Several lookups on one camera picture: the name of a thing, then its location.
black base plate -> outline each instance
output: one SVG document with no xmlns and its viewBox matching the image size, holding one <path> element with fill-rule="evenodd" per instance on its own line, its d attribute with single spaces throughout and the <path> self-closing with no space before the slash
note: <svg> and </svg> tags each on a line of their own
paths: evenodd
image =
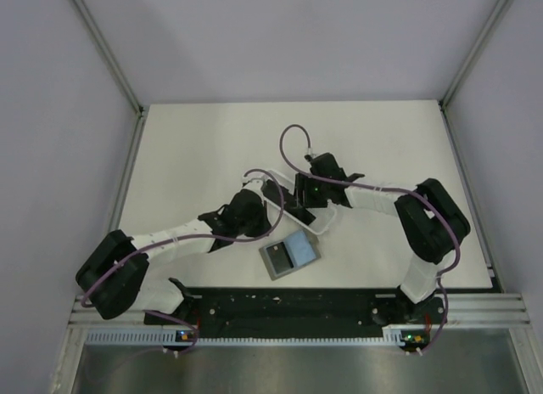
<svg viewBox="0 0 543 394">
<path fill-rule="evenodd" d="M 214 339 L 381 337 L 372 310 L 395 300 L 395 290 L 191 288 L 191 293 L 201 298 L 183 320 L 197 324 L 200 337 Z M 434 324 L 442 319 L 439 307 L 437 297 L 425 306 Z M 409 323 L 424 325 L 424 314 Z M 174 324 L 149 315 L 144 323 Z"/>
</svg>

black clamp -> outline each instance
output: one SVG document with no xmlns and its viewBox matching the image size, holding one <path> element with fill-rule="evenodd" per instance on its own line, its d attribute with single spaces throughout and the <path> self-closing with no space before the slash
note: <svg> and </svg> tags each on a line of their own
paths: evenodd
<svg viewBox="0 0 543 394">
<path fill-rule="evenodd" d="M 305 159 L 311 164 L 310 172 L 318 177 L 350 183 L 364 177 L 360 173 L 347 176 L 343 168 L 339 167 L 334 156 L 328 152 L 315 158 L 306 155 Z M 296 175 L 294 196 L 305 208 L 324 208 L 327 207 L 329 200 L 336 205 L 351 207 L 345 194 L 347 187 L 348 185 L 326 183 L 298 173 Z"/>
</svg>

wire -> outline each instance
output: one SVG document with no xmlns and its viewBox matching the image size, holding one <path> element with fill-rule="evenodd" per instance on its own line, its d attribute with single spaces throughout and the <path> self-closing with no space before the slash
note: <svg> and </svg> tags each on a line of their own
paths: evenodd
<svg viewBox="0 0 543 394">
<path fill-rule="evenodd" d="M 441 292 L 443 294 L 443 302 L 444 302 L 443 318 L 441 319 L 441 323 L 439 324 L 439 327 L 437 328 L 437 330 L 435 332 L 434 338 L 428 343 L 428 345 L 426 347 L 424 347 L 424 349 L 421 350 L 421 354 L 426 352 L 433 345 L 434 341 L 439 337 L 439 335 L 441 335 L 441 331 L 443 330 L 443 328 L 445 326 L 445 323 L 446 323 L 447 314 L 449 313 L 449 298 L 447 296 L 445 288 L 443 287 L 443 285 L 441 283 L 441 277 L 445 273 L 448 273 L 448 272 L 452 271 L 453 269 L 455 269 L 458 266 L 459 262 L 460 262 L 460 243 L 458 242 L 458 239 L 456 238 L 456 235 L 455 235 L 454 231 L 452 230 L 449 223 L 445 220 L 445 218 L 443 216 L 441 216 L 441 213 L 439 213 L 439 211 L 429 201 L 427 201 L 426 198 L 424 198 L 419 193 L 414 192 L 412 190 L 402 189 L 402 188 L 376 188 L 376 187 L 373 187 L 371 185 L 364 184 L 364 183 L 344 182 L 344 181 L 341 181 L 341 180 L 330 179 L 328 177 L 316 176 L 316 175 L 313 175 L 313 174 L 311 174 L 309 172 L 302 171 L 301 169 L 299 169 L 297 166 L 295 166 L 288 159 L 287 155 L 285 154 L 284 148 L 283 148 L 283 140 L 285 138 L 285 135 L 287 134 L 288 131 L 290 131 L 293 128 L 298 128 L 305 134 L 305 137 L 307 139 L 307 148 L 311 149 L 310 135 L 303 126 L 301 126 L 299 124 L 292 124 L 292 125 L 289 125 L 288 127 L 286 127 L 283 130 L 283 132 L 281 133 L 281 137 L 279 138 L 279 152 L 281 153 L 281 156 L 282 156 L 283 160 L 286 162 L 286 164 L 290 168 L 292 168 L 293 170 L 295 170 L 296 172 L 298 172 L 298 173 L 300 173 L 302 175 L 306 175 L 307 177 L 310 177 L 312 179 L 320 180 L 321 182 L 332 183 L 332 184 L 341 184 L 341 185 L 346 185 L 346 186 L 354 186 L 356 188 L 369 189 L 369 190 L 388 192 L 388 193 L 409 194 L 410 196 L 412 196 L 415 199 L 419 200 L 424 206 L 426 206 L 435 215 L 435 217 L 439 220 L 439 222 L 445 228 L 445 231 L 449 234 L 449 237 L 451 237 L 452 244 L 454 246 L 454 250 L 455 250 L 455 253 L 456 253 L 455 260 L 449 267 L 438 271 L 438 273 L 436 275 L 437 285 L 438 285 L 439 289 L 441 290 Z"/>
<path fill-rule="evenodd" d="M 162 241 L 159 241 L 159 242 L 156 242 L 156 243 L 153 243 L 153 244 L 149 244 L 149 245 L 145 245 L 144 247 L 142 247 L 142 248 L 140 248 L 138 250 L 135 250 L 135 251 L 131 252 L 129 255 L 125 256 L 123 259 L 118 261 L 113 267 L 111 267 L 108 271 L 106 271 L 104 273 L 104 275 L 102 275 L 100 278 L 98 278 L 98 280 L 87 290 L 85 295 L 81 298 L 81 306 L 82 307 L 93 307 L 93 304 L 88 303 L 87 301 L 89 300 L 91 295 L 100 287 L 100 285 L 103 284 L 104 281 L 106 279 L 108 279 L 111 275 L 113 275 L 119 268 L 123 267 L 128 260 L 130 260 L 134 256 L 142 254 L 145 251 L 152 250 L 153 248 L 162 247 L 164 245 L 169 245 L 169 244 L 172 244 L 174 242 L 183 241 L 185 239 L 221 239 L 223 241 L 228 241 L 228 242 L 233 242 L 233 243 L 252 243 L 254 241 L 258 241 L 259 239 L 264 239 L 265 237 L 270 235 L 277 228 L 277 226 L 281 222 L 281 219 L 283 218 L 283 213 L 284 213 L 283 190 L 281 189 L 281 186 L 279 185 L 279 182 L 277 181 L 277 179 L 270 172 L 265 171 L 263 169 L 250 169 L 250 170 L 245 172 L 244 176 L 247 177 L 247 175 L 249 175 L 250 173 L 255 173 L 255 172 L 263 173 L 263 174 L 267 175 L 274 182 L 274 184 L 277 186 L 277 189 L 279 191 L 279 199 L 280 199 L 280 202 L 281 202 L 280 210 L 279 210 L 279 217 L 273 223 L 273 225 L 270 227 L 270 229 L 268 231 L 266 231 L 262 235 L 259 235 L 258 237 L 254 237 L 253 239 L 234 239 L 232 237 L 225 237 L 225 236 L 216 235 L 216 234 L 187 234 L 187 235 L 182 235 L 180 237 L 176 237 L 175 239 L 163 239 Z"/>
</svg>

white tray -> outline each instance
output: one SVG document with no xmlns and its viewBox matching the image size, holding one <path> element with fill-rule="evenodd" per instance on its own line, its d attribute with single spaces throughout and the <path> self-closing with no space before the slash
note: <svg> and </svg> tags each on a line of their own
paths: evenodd
<svg viewBox="0 0 543 394">
<path fill-rule="evenodd" d="M 275 169 L 268 168 L 266 169 L 268 172 L 270 172 L 274 178 L 277 179 L 279 184 L 286 188 L 290 194 L 294 193 L 294 180 L 286 177 L 281 172 L 276 171 Z M 253 173 L 251 174 L 251 177 L 254 178 L 261 178 L 262 180 L 269 179 L 268 176 L 266 176 L 264 173 Z M 278 210 L 280 210 L 280 207 L 276 205 L 271 200 L 265 198 L 270 205 Z M 298 220 L 296 217 L 291 216 L 285 211 L 285 216 L 288 216 L 291 220 L 294 220 L 297 222 L 301 227 L 307 229 L 307 231 L 315 234 L 315 235 L 321 235 L 328 231 L 330 228 L 330 225 L 335 220 L 336 216 L 338 215 L 338 209 L 336 209 L 336 206 L 332 202 L 328 202 L 328 207 L 321 208 L 321 209 L 307 209 L 308 212 L 310 212 L 313 216 L 315 216 L 315 221 L 313 221 L 309 226 L 307 224 L 302 223 L 300 220 Z"/>
</svg>

metal frame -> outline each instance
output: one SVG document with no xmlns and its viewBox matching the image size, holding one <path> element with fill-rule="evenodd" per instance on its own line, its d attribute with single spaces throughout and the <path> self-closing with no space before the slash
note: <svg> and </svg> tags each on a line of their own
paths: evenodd
<svg viewBox="0 0 543 394">
<path fill-rule="evenodd" d="M 130 83 L 125 77 L 125 73 L 121 69 L 117 58 L 113 54 L 111 47 L 108 42 L 105 40 L 104 35 L 98 28 L 98 25 L 90 10 L 88 9 L 85 0 L 70 0 L 73 8 L 76 10 L 79 19 L 81 20 L 85 29 L 91 38 L 91 41 L 94 43 L 94 46 L 98 50 L 98 54 L 102 58 L 104 64 L 108 67 L 109 73 L 113 77 L 114 81 L 117 83 L 122 94 L 125 96 L 126 100 L 130 106 L 134 109 L 134 112 L 141 114 L 143 112 L 143 106 L 137 99 L 134 90 L 130 86 Z"/>
<path fill-rule="evenodd" d="M 451 103 L 456 93 L 460 89 L 460 86 L 466 80 L 467 76 L 475 66 L 475 63 L 477 63 L 477 60 L 479 59 L 481 53 L 483 52 L 488 41 L 490 40 L 492 33 L 511 6 L 512 1 L 513 0 L 498 0 L 498 2 L 496 2 L 495 7 L 490 13 L 489 18 L 484 23 L 483 29 L 481 29 L 481 31 L 477 35 L 477 38 L 472 45 L 472 48 L 469 50 L 466 58 L 460 66 L 460 69 L 455 74 L 450 86 L 447 88 L 447 91 L 445 92 L 445 95 L 441 100 L 444 108 L 446 108 Z"/>
<path fill-rule="evenodd" d="M 87 29 L 89 37 L 95 44 L 98 53 L 103 62 L 108 67 L 112 78 L 115 80 L 128 103 L 137 113 L 137 122 L 132 132 L 132 140 L 126 156 L 126 163 L 123 169 L 118 192 L 115 197 L 115 203 L 109 218 L 109 230 L 117 228 L 120 222 L 123 205 L 126 199 L 128 185 L 132 176 L 132 170 L 136 161 L 138 147 L 143 135 L 147 113 L 132 87 L 130 86 L 124 72 L 122 71 L 119 62 L 113 55 L 111 48 L 104 38 L 104 35 L 99 30 L 98 25 L 91 12 L 88 9 L 84 0 L 70 0 L 77 15 L 82 21 L 82 24 Z M 512 0 L 498 0 L 490 17 L 487 19 L 483 29 L 479 33 L 474 45 L 470 49 L 459 71 L 456 73 L 451 85 L 448 87 L 445 96 L 440 101 L 441 111 L 444 118 L 445 129 L 449 135 L 453 154 L 456 158 L 458 170 L 461 174 L 462 183 L 467 194 L 467 200 L 470 210 L 475 221 L 475 228 L 481 244 L 485 259 L 489 263 L 490 270 L 495 268 L 495 262 L 492 262 L 492 255 L 488 242 L 488 235 L 484 231 L 484 224 L 479 215 L 479 204 L 473 192 L 467 171 L 466 163 L 462 157 L 462 153 L 458 148 L 454 126 L 447 118 L 446 107 L 451 103 L 461 85 L 469 75 L 470 71 L 476 64 L 480 54 L 489 41 L 492 32 L 498 26 L 503 15 L 510 7 Z M 530 393 L 543 393 L 543 360 L 541 351 L 531 324 L 529 316 L 526 313 L 526 308 L 523 304 L 520 294 L 457 294 L 449 295 L 451 309 L 448 317 L 449 322 L 446 324 L 446 329 L 490 329 L 501 328 L 509 329 L 512 337 L 512 344 L 518 356 L 520 368 Z M 128 312 L 117 319 L 110 321 L 102 320 L 99 315 L 92 309 L 84 309 L 79 304 L 78 299 L 74 304 L 67 332 L 64 338 L 64 344 L 60 354 L 58 366 L 53 374 L 53 380 L 50 392 L 53 393 L 70 393 L 76 377 L 76 371 L 79 366 L 83 347 L 87 342 L 88 336 L 91 339 L 96 338 L 96 332 L 99 330 L 107 330 L 112 332 L 110 338 L 115 339 L 120 333 L 126 333 L 127 330 L 135 335 L 138 334 L 170 334 L 172 330 L 179 330 L 176 326 L 148 326 L 143 324 L 143 314 L 138 312 Z M 405 329 L 405 325 L 390 325 L 385 334 L 394 334 L 398 329 Z M 283 344 L 285 342 L 276 341 L 206 341 L 205 345 L 217 346 L 228 345 L 235 343 L 239 345 L 273 345 Z M 364 341 L 297 341 L 296 344 L 311 344 L 311 345 L 361 345 Z"/>
<path fill-rule="evenodd" d="M 446 329 L 531 328 L 526 306 L 520 294 L 448 295 L 450 310 Z M 141 311 L 128 310 L 118 318 L 103 320 L 94 309 L 82 307 L 80 299 L 77 297 L 74 302 L 68 324 L 69 329 L 184 329 L 176 325 L 146 325 L 143 323 L 144 313 Z M 420 329 L 420 325 L 391 324 L 385 329 Z"/>
</svg>

